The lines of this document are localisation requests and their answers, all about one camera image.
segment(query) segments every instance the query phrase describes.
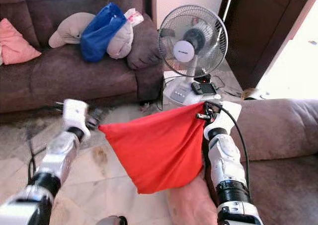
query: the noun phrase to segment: robotic hand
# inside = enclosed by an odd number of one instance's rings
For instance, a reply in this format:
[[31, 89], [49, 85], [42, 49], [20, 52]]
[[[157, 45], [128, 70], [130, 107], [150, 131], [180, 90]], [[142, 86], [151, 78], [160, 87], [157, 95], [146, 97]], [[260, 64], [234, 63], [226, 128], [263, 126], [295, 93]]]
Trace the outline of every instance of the robotic hand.
[[47, 145], [47, 153], [31, 182], [0, 206], [1, 225], [48, 225], [54, 198], [70, 171], [80, 143], [97, 128], [102, 111], [87, 115], [88, 105], [67, 99], [63, 106], [64, 131]]
[[263, 225], [251, 202], [244, 168], [239, 160], [240, 152], [229, 135], [234, 122], [226, 112], [237, 120], [241, 105], [227, 101], [222, 106], [205, 102], [204, 108], [206, 115], [197, 114], [197, 117], [207, 120], [204, 137], [209, 141], [208, 156], [213, 186], [218, 195], [219, 225]]

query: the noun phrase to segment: red cloth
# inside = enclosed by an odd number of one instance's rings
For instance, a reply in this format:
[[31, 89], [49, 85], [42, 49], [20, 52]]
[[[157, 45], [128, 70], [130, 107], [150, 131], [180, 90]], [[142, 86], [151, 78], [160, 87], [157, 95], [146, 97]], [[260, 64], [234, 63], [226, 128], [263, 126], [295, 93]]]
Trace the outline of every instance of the red cloth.
[[177, 188], [202, 168], [203, 103], [157, 113], [99, 129], [115, 150], [138, 193]]

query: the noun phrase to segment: pink cushion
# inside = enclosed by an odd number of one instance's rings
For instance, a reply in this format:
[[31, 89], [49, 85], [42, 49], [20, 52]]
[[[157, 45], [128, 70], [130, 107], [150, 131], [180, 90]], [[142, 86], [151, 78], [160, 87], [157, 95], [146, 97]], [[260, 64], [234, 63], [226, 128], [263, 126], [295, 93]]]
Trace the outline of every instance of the pink cushion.
[[41, 55], [6, 18], [0, 21], [0, 45], [5, 65], [23, 63]]

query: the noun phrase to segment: tiled floor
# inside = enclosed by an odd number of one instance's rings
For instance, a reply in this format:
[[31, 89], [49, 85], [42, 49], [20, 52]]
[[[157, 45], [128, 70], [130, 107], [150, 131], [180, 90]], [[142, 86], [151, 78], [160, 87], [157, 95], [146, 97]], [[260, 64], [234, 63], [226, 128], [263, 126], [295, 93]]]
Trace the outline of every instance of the tiled floor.
[[[227, 64], [214, 74], [225, 82], [222, 90], [241, 90]], [[226, 100], [235, 99], [223, 95]], [[141, 112], [138, 104], [107, 110], [104, 123], [128, 122], [158, 112], [155, 105]], [[30, 154], [25, 140], [26, 123], [0, 125], [0, 204], [27, 182]], [[61, 131], [62, 120], [60, 116], [39, 117], [34, 125], [32, 141], [37, 151]], [[37, 157], [38, 164], [42, 158], [43, 154]], [[70, 175], [55, 200], [51, 224], [94, 225], [109, 215], [124, 215], [130, 225], [172, 224], [165, 192], [139, 195], [104, 135], [93, 132], [90, 140], [81, 145]]]

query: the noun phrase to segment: sofa armrest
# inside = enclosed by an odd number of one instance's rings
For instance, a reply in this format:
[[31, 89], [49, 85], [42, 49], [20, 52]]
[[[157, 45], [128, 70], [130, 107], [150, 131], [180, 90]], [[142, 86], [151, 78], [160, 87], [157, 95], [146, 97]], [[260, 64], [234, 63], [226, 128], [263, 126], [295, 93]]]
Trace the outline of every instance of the sofa armrest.
[[144, 69], [160, 62], [158, 33], [155, 24], [147, 14], [144, 21], [134, 27], [132, 50], [127, 56], [128, 66], [133, 70]]
[[[238, 126], [250, 160], [283, 159], [318, 152], [318, 100], [248, 100], [238, 102]], [[243, 151], [238, 132], [231, 130]]]

